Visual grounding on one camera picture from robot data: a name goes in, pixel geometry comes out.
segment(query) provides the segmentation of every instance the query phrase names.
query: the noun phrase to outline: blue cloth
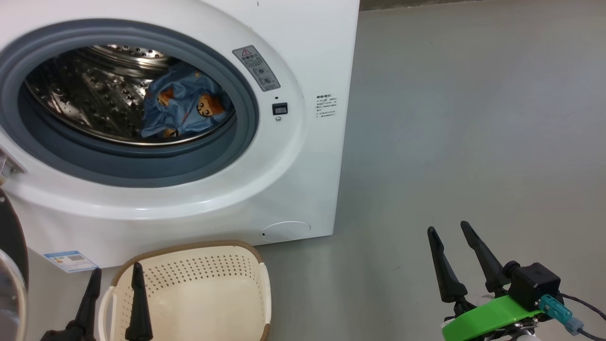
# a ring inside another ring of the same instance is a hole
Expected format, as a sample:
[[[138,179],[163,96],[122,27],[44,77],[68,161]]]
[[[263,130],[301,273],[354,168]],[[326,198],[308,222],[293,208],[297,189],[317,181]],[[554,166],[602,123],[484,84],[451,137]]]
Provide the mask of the blue cloth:
[[[223,110],[211,110],[212,116],[203,116],[208,110],[208,103],[205,108],[199,104],[203,94],[207,98],[218,99]],[[167,129],[176,130],[179,135],[211,129],[228,118],[233,104],[216,81],[193,66],[180,62],[150,83],[144,109],[140,134],[145,138],[162,137]]]

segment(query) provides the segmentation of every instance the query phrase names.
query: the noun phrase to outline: gray warning sticker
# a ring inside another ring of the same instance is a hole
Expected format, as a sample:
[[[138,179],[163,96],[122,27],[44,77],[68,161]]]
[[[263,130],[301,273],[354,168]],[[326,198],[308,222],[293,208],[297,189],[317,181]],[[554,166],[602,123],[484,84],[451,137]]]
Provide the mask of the gray warning sticker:
[[[280,88],[280,83],[257,49],[250,45],[232,51],[257,80],[261,90],[269,91]]]
[[[337,98],[333,95],[316,96],[316,118],[335,116]]]

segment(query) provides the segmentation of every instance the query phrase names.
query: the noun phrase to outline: blue and white sticker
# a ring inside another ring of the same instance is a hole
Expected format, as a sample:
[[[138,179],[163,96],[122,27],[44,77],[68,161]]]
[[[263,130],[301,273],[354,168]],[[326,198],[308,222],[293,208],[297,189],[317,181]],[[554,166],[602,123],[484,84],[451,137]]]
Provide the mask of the blue and white sticker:
[[[98,266],[96,266],[78,251],[45,254],[44,257],[50,260],[54,265],[63,269],[65,272],[78,272],[98,268]]]

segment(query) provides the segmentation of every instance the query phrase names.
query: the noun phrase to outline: teal connector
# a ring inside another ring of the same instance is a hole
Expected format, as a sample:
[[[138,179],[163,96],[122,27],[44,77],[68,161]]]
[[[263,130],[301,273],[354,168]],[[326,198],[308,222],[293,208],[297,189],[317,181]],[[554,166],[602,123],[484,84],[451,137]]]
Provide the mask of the teal connector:
[[[539,309],[563,324],[564,328],[573,336],[578,335],[578,330],[582,329],[584,326],[581,320],[572,316],[572,311],[566,308],[558,300],[554,299],[551,295],[543,295],[541,297]]]

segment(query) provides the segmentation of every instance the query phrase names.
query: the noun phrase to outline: laundry basket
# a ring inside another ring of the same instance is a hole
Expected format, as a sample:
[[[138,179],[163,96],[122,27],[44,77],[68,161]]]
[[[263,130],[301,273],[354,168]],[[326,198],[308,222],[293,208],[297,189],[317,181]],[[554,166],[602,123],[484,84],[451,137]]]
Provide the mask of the laundry basket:
[[[101,300],[101,341],[125,340],[136,262],[144,270],[153,341],[267,338],[271,291],[263,259],[255,248],[241,241],[214,241],[148,252],[122,266]]]

